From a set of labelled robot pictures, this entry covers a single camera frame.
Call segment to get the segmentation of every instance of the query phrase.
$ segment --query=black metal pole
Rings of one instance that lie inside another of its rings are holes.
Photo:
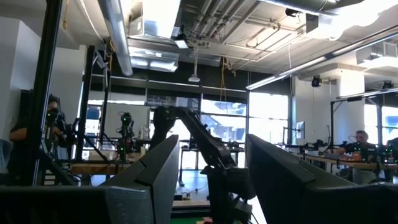
[[[330,102],[330,144],[329,149],[333,149],[335,143],[335,102]]]
[[[99,143],[101,144],[101,146],[104,142],[105,117],[106,117],[106,110],[108,109],[109,87],[111,86],[111,71],[108,71],[107,68],[105,68],[105,75],[106,75],[106,83],[108,85],[105,88],[104,103],[102,105],[102,111],[101,111],[101,131],[99,132]]]
[[[382,98],[378,97],[378,104],[377,108],[377,141],[378,144],[381,146],[383,145],[383,120],[382,120],[382,105],[383,102],[381,101]]]
[[[87,104],[88,104],[88,95],[90,94],[94,54],[95,54],[95,47],[89,46],[87,49],[85,76],[83,77],[83,93],[81,95],[81,103],[80,103],[80,122],[78,130],[78,142],[76,147],[77,161],[82,160],[81,157],[83,154],[83,145],[84,145],[84,138],[86,131]]]
[[[39,151],[42,143],[44,115],[47,110],[51,71],[57,44],[62,0],[47,1],[45,10],[42,40],[37,60],[36,76],[31,102],[30,122],[27,128],[29,148],[24,153],[27,160],[22,168],[21,184],[36,185],[39,171]]]

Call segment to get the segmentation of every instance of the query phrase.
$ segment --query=workbench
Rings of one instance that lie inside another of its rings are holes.
[[[296,154],[296,156],[308,160],[308,161],[318,161],[321,162],[321,168],[326,169],[326,164],[330,164],[330,173],[333,173],[332,166],[336,165],[343,165],[346,167],[353,168],[353,179],[352,181],[355,184],[368,184],[366,181],[363,180],[363,174],[361,173],[362,170],[373,170],[375,175],[379,176],[380,170],[396,170],[398,168],[397,164],[377,164],[377,163],[364,163],[364,162],[356,162],[356,161],[347,161],[344,159],[330,159],[325,158],[322,156],[309,156],[306,154]]]

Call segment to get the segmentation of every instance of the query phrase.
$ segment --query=table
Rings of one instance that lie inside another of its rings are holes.
[[[302,159],[308,159],[313,161],[319,161],[330,164],[330,173],[333,172],[332,166],[335,165],[344,165],[353,168],[353,182],[355,184],[363,184],[361,170],[396,170],[398,168],[397,164],[379,164],[376,163],[364,163],[364,162],[355,162],[355,161],[344,161],[344,160],[336,160],[324,158],[322,156],[309,156],[305,154],[296,154],[296,156]]]
[[[344,161],[344,160],[336,160],[336,159],[329,159],[329,158],[324,158],[322,156],[309,156],[309,155],[303,155],[303,154],[296,154],[296,156],[299,156],[302,159],[309,159],[313,161],[319,161],[319,162],[325,162],[325,163],[330,163],[330,164],[339,164],[339,165],[344,165],[352,168],[357,168],[357,169],[368,169],[368,170],[374,170],[377,169],[377,164],[371,163],[367,164],[364,162],[354,162],[354,161]],[[385,165],[385,164],[380,164],[380,169],[389,169],[389,170],[395,170],[398,168],[397,164],[391,164],[391,165]]]
[[[133,153],[129,156],[130,161],[137,161],[140,158],[140,153]],[[130,164],[88,164],[88,163],[77,163],[71,166],[71,170],[74,174],[83,175],[115,175],[122,170],[128,168]]]

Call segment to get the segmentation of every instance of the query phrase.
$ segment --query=ceiling light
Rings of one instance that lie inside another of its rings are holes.
[[[187,45],[187,43],[186,43],[185,40],[176,40],[176,41],[175,41],[175,44],[177,44],[177,46],[178,46],[180,49],[188,49],[188,45]]]

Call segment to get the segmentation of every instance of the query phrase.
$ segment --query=wooden table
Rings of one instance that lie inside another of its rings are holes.
[[[348,166],[348,167],[352,167],[352,168],[356,168],[356,169],[367,169],[367,170],[377,169],[377,164],[375,164],[375,163],[367,164],[364,162],[354,162],[354,161],[344,161],[344,160],[337,161],[336,159],[328,159],[328,158],[324,158],[322,156],[309,156],[309,155],[304,156],[303,154],[296,154],[296,156],[298,156],[302,159],[305,157],[306,159],[309,159],[309,160],[325,162],[325,163],[330,163],[330,164],[338,163],[339,165],[344,165],[344,166]],[[391,165],[380,164],[380,170],[384,170],[384,169],[395,170],[397,168],[398,168],[397,164],[391,164]]]
[[[130,161],[137,161],[140,158],[141,154],[134,153],[129,156],[128,159]],[[87,164],[87,163],[77,163],[71,166],[72,172],[74,174],[83,174],[83,175],[115,175],[122,170],[128,168],[130,164]]]

